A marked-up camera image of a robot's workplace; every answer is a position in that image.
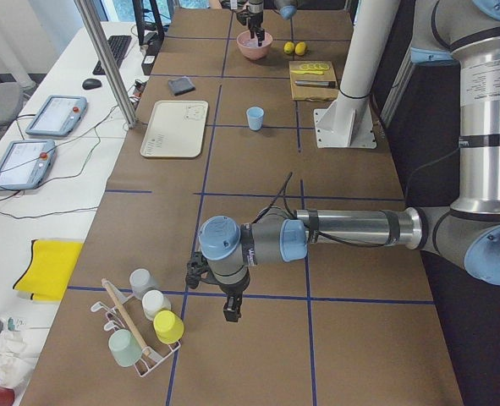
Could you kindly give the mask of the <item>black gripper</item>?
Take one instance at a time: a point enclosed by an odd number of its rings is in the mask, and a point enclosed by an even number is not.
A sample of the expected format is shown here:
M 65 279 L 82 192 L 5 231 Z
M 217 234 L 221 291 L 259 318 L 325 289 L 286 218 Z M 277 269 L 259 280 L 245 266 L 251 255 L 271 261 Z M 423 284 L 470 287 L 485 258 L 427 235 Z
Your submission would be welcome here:
M 243 292 L 250 283 L 250 273 L 246 265 L 234 266 L 234 272 L 229 275 L 221 274 L 227 263 L 219 261 L 218 265 L 200 252 L 194 252 L 187 263 L 185 283 L 188 288 L 196 289 L 199 283 L 217 285 L 226 295 L 223 306 L 224 318 L 227 322 L 238 322 L 241 317 Z
M 264 30 L 261 28 L 263 22 L 263 12 L 252 13 L 248 9 L 241 9 L 235 12 L 238 22 L 246 25 L 250 32 L 250 38 L 257 38 L 257 44 L 262 45 L 264 41 Z

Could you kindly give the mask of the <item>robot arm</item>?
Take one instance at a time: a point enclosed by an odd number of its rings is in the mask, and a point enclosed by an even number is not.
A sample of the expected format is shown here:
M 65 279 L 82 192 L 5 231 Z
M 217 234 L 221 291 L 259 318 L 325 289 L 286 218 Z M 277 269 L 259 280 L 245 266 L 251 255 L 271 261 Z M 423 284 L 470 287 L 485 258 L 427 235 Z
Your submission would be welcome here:
M 301 194 L 325 192 L 375 200 L 391 190 L 392 161 L 375 153 L 369 93 L 398 11 L 395 1 L 365 1 L 354 28 L 336 100 L 315 116 L 317 167 L 303 174 Z M 389 247 L 443 258 L 479 283 L 500 288 L 500 1 L 419 1 L 412 36 L 415 63 L 460 67 L 459 194 L 450 204 L 400 211 L 347 211 L 269 205 L 239 224 L 216 216 L 202 223 L 187 265 L 190 289 L 206 283 L 226 297 L 237 321 L 250 269 L 308 259 L 317 270 L 309 300 L 333 301 L 340 277 L 368 273 Z
M 234 11 L 238 22 L 246 25 L 250 38 L 257 40 L 257 46 L 261 47 L 265 40 L 265 30 L 262 28 L 264 19 L 265 4 L 262 0 L 244 1 L 243 5 L 238 5 L 239 1 L 231 2 L 231 9 Z M 297 1 L 273 1 L 274 8 L 280 13 L 283 19 L 291 19 L 298 10 Z

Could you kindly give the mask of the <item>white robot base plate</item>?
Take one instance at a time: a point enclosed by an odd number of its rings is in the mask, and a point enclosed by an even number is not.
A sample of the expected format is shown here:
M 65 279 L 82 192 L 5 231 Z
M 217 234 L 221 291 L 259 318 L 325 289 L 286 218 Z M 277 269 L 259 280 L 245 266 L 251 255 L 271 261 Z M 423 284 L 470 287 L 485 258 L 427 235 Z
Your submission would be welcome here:
M 357 116 L 356 110 L 351 110 L 338 120 L 333 103 L 331 109 L 315 109 L 313 118 L 318 148 L 377 147 L 369 106 L 365 107 L 362 117 Z

